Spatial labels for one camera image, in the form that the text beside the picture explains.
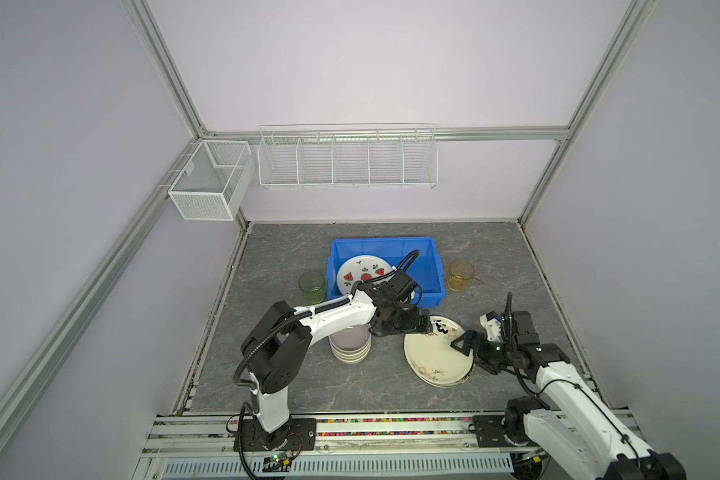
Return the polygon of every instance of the glass cup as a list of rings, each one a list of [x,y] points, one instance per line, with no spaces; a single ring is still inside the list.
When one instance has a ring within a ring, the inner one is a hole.
[[[474,267],[466,260],[454,260],[448,266],[448,288],[454,292],[461,292],[467,288],[474,277]]]
[[[320,272],[310,270],[298,279],[298,288],[309,305],[325,302],[328,298],[328,281]]]

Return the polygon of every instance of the wire rack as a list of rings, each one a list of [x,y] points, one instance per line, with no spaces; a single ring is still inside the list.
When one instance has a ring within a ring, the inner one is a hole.
[[[259,181],[266,188],[434,187],[434,128],[263,134]]]
[[[187,220],[234,220],[255,168],[248,142],[203,140],[168,195]]]

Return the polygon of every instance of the gray marble tabletop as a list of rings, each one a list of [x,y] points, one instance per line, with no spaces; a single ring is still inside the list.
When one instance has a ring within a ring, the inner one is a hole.
[[[480,315],[501,311],[509,290],[514,308],[528,310],[542,342],[557,343],[575,361],[566,332],[522,233],[510,223],[420,224],[257,224],[235,274],[211,341],[191,411],[234,412],[250,399],[232,383],[242,355],[240,343],[271,304],[304,304],[298,278],[307,270],[326,271],[336,238],[432,236],[444,270],[457,258],[475,265],[476,277],[462,292],[448,290],[432,315],[446,316],[465,329],[478,329]],[[368,357],[348,365],[337,360],[328,340],[307,353],[298,378],[288,388],[293,413],[503,410],[523,396],[517,380],[475,369],[459,386],[438,388],[419,379],[403,353],[403,336],[374,338]]]

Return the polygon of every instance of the blue container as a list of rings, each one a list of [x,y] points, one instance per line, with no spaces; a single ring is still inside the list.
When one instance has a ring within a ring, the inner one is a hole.
[[[419,255],[406,272],[422,286],[422,301],[418,306],[430,308],[440,306],[445,296],[443,282],[443,261],[431,236],[401,236],[399,238],[341,238],[331,243],[331,255],[328,257],[328,299],[339,298],[342,294],[336,286],[336,273],[339,267],[357,255],[376,255],[390,265],[396,266],[411,250]]]

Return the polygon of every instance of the green glass cup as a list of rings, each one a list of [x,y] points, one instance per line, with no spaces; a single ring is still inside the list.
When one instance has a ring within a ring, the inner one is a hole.
[[[328,281],[323,274],[314,270],[298,279],[298,289],[309,305],[325,302],[328,298]]]

